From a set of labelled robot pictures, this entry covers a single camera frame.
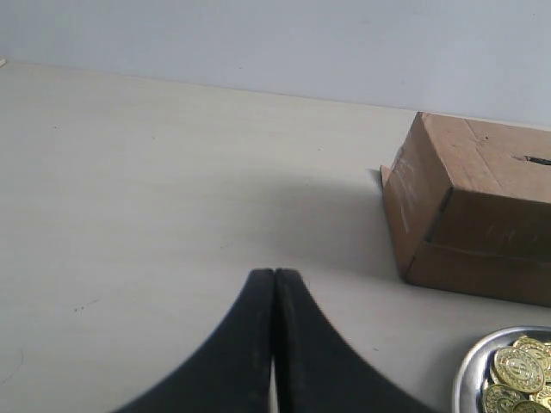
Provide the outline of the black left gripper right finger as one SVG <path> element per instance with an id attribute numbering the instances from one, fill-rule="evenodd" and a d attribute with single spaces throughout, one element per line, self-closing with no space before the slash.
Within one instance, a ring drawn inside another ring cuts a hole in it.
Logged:
<path id="1" fill-rule="evenodd" d="M 430 412 L 333 328 L 294 269 L 275 271 L 275 385 L 280 412 Z"/>

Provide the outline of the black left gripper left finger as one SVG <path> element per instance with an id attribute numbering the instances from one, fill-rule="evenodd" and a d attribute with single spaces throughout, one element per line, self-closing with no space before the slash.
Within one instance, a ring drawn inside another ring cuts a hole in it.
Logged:
<path id="1" fill-rule="evenodd" d="M 252 270 L 232 308 L 174 372 L 119 412 L 268 412 L 275 273 Z"/>

